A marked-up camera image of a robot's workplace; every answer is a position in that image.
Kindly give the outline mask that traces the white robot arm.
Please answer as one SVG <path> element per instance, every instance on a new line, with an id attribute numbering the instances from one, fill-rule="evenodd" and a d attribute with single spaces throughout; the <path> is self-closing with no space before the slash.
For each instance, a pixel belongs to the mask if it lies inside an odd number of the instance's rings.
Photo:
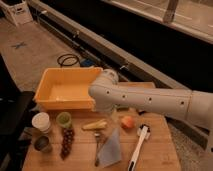
<path id="1" fill-rule="evenodd" d="M 155 112 L 187 121 L 210 131 L 206 152 L 213 154 L 213 93 L 185 89 L 121 86 L 118 75 L 103 70 L 88 88 L 99 112 L 111 113 L 116 105 Z"/>

